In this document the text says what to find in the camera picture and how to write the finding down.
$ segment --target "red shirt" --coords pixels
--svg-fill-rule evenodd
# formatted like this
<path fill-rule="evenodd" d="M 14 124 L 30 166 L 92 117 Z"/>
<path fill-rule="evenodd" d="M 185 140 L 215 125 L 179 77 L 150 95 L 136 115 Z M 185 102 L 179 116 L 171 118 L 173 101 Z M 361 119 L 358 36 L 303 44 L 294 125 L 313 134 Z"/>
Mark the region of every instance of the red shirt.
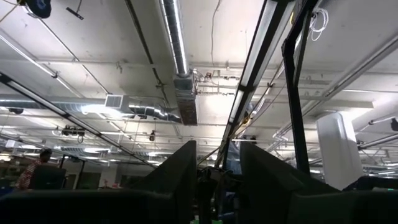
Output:
<path fill-rule="evenodd" d="M 26 170 L 21 174 L 21 176 L 18 178 L 17 183 L 15 184 L 15 187 L 21 190 L 26 190 L 29 187 L 30 184 L 30 179 L 33 176 L 33 172 L 35 172 L 36 168 L 40 165 L 42 165 L 43 162 L 38 159 L 31 163 L 29 166 L 26 167 Z"/>

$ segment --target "metal pole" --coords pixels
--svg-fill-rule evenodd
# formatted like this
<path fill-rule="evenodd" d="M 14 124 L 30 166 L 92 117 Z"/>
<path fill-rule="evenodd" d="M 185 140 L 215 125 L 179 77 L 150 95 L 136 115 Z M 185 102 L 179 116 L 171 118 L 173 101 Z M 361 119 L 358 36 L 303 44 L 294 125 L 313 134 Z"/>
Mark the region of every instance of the metal pole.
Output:
<path fill-rule="evenodd" d="M 65 161 L 65 155 L 62 156 L 62 160 L 61 160 L 61 164 L 60 164 L 60 168 L 63 167 L 63 162 Z"/>
<path fill-rule="evenodd" d="M 296 20 L 289 36 L 286 38 L 282 46 L 282 54 L 284 57 L 285 74 L 286 74 L 286 85 L 287 94 L 289 96 L 289 108 L 290 108 L 290 118 L 292 120 L 293 138 L 294 138 L 294 149 L 296 156 L 297 169 L 310 175 L 310 165 L 308 163 L 307 145 L 305 142 L 305 133 L 303 125 L 303 116 L 301 112 L 300 95 L 299 95 L 299 78 L 301 72 L 301 66 L 303 62 L 303 56 L 305 52 L 306 41 L 300 42 L 300 47 L 298 48 L 299 57 L 297 59 L 297 69 L 295 69 L 294 64 L 294 52 L 295 52 L 295 42 L 302 31 L 303 38 L 305 39 L 305 34 L 308 34 L 311 21 L 311 9 L 302 9 L 299 17 L 304 14 L 303 24 L 297 22 Z"/>
<path fill-rule="evenodd" d="M 369 147 L 372 147 L 372 146 L 377 146 L 377 145 L 380 145 L 380 144 L 383 144 L 383 143 L 386 143 L 386 142 L 391 142 L 391 141 L 394 141 L 394 140 L 397 140 L 397 139 L 398 139 L 398 134 L 393 134 L 393 135 L 388 136 L 388 137 L 384 137 L 384 138 L 381 138 L 381 139 L 378 139 L 378 140 L 375 140 L 375 141 L 371 141 L 371 142 L 367 142 L 365 144 L 359 145 L 358 149 L 359 150 L 366 149 L 366 148 L 369 148 Z"/>
<path fill-rule="evenodd" d="M 81 175 L 83 174 L 83 169 L 85 168 L 85 164 L 86 164 L 86 161 L 82 161 L 82 162 L 83 163 L 80 168 L 79 176 L 77 177 L 77 183 L 76 183 L 76 187 L 75 187 L 76 189 L 78 189 L 80 186 Z"/>

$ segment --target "ceiling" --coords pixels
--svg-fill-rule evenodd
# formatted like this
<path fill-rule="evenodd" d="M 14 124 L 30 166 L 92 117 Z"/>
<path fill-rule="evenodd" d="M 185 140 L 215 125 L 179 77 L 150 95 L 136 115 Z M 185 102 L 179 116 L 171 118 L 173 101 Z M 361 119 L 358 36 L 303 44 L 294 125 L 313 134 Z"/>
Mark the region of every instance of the ceiling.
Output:
<path fill-rule="evenodd" d="M 52 15 L 43 22 L 17 7 L 0 23 L 0 34 L 7 40 L 7 43 L 0 41 L 0 71 L 49 100 L 51 97 L 105 99 L 107 93 L 112 93 L 129 95 L 135 100 L 175 111 L 175 69 L 159 3 L 140 0 L 131 3 L 139 27 L 122 0 L 83 1 L 79 11 L 83 20 L 65 10 L 66 7 L 75 9 L 79 0 L 53 1 Z M 217 1 L 180 1 L 183 42 L 190 68 L 197 69 L 199 77 L 211 76 L 197 80 L 198 126 L 184 126 L 151 116 L 126 119 L 104 118 L 96 113 L 73 114 L 151 161 L 161 161 L 190 139 L 197 140 L 199 155 L 211 152 L 220 145 L 262 4 L 261 0 L 244 4 L 239 0 L 221 1 L 215 12 Z M 384 59 L 351 80 L 347 87 L 334 92 L 333 97 L 322 97 L 397 35 L 398 27 L 394 21 L 398 19 L 398 2 L 325 0 L 320 6 L 328 11 L 329 23 L 317 41 L 308 39 L 299 84 L 303 108 L 321 101 L 304 118 L 310 159 L 320 157 L 315 125 L 320 116 L 333 111 L 348 112 L 357 139 L 367 142 L 394 134 L 389 122 L 363 129 L 370 120 L 398 114 L 396 50 L 384 55 Z M 12 7 L 0 1 L 0 17 Z M 290 24 L 262 76 L 253 103 L 265 92 L 267 83 L 282 62 L 279 49 L 289 30 Z M 37 63 L 28 61 L 10 45 Z M 0 98 L 5 98 L 18 93 L 2 85 L 0 94 Z M 266 98 L 273 103 L 265 104 L 264 114 L 245 133 L 256 136 L 257 145 L 264 149 L 273 145 L 272 136 L 290 123 L 284 73 L 275 81 Z M 3 108 L 0 124 L 2 134 L 38 144 L 109 148 L 89 133 L 81 144 L 74 136 L 62 136 L 54 130 L 71 122 L 48 110 L 26 109 L 17 115 Z M 154 142 L 149 140 L 152 130 L 156 134 Z M 293 158 L 291 131 L 287 131 L 285 137 L 288 141 L 275 150 L 284 158 Z M 372 158 L 361 152 L 363 163 L 383 166 L 380 158 L 386 157 L 398 161 L 397 147 L 396 142 L 390 142 L 383 145 L 382 150 L 369 149 L 366 153 L 374 154 Z M 150 156 L 150 152 L 161 156 L 158 158 L 153 153 Z M 80 156 L 104 155 L 82 153 Z M 105 156 L 112 162 L 110 155 Z M 113 159 L 130 161 L 123 155 Z"/>

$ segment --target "ceiling light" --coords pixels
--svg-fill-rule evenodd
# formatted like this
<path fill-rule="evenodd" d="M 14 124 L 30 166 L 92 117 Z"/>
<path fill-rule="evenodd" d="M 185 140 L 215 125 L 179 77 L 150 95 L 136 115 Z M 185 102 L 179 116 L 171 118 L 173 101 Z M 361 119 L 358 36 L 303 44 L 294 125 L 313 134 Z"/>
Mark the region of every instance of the ceiling light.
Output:
<path fill-rule="evenodd" d="M 24 156 L 39 156 L 39 153 L 24 153 Z"/>
<path fill-rule="evenodd" d="M 149 162 L 149 163 L 151 163 L 151 164 L 158 164 L 158 163 L 160 163 L 159 161 L 147 161 L 147 162 Z"/>
<path fill-rule="evenodd" d="M 321 172 L 319 170 L 310 170 L 311 173 L 313 174 L 320 174 Z"/>
<path fill-rule="evenodd" d="M 124 114 L 120 113 L 120 111 L 113 109 L 113 108 L 108 108 L 104 105 L 86 105 L 81 107 L 81 112 L 83 114 L 88 114 L 88 113 L 96 113 L 96 114 L 108 114 L 111 115 L 112 117 L 122 117 Z"/>
<path fill-rule="evenodd" d="M 21 148 L 23 148 L 23 149 L 41 149 L 39 147 L 32 146 L 32 145 L 23 145 L 23 146 L 21 146 Z"/>
<path fill-rule="evenodd" d="M 229 122 L 234 122 L 235 115 L 236 115 L 236 112 L 238 111 L 239 105 L 241 104 L 242 97 L 243 97 L 243 91 L 238 90 L 238 94 L 236 94 L 235 102 L 234 102 L 234 105 L 231 110 L 231 116 L 230 116 Z"/>
<path fill-rule="evenodd" d="M 94 157 L 94 156 L 85 156 L 85 159 L 98 159 L 98 157 Z"/>
<path fill-rule="evenodd" d="M 388 172 L 381 172 L 379 173 L 380 175 L 384 175 L 384 174 L 395 174 L 395 171 L 388 171 Z"/>
<path fill-rule="evenodd" d="M 110 149 L 105 148 L 85 148 L 85 152 L 87 153 L 102 153 L 102 152 L 110 152 Z"/>

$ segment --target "person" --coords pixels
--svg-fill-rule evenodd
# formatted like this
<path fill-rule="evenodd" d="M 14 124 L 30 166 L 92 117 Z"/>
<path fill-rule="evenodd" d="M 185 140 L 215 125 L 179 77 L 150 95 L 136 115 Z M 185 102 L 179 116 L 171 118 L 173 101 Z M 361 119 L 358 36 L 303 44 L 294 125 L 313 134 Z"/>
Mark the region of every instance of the person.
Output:
<path fill-rule="evenodd" d="M 39 159 L 31 163 L 26 167 L 26 170 L 21 174 L 18 178 L 17 183 L 15 185 L 15 191 L 28 190 L 30 179 L 33 176 L 36 168 L 42 164 L 48 162 L 51 158 L 52 151 L 50 149 L 46 149 L 40 153 Z"/>

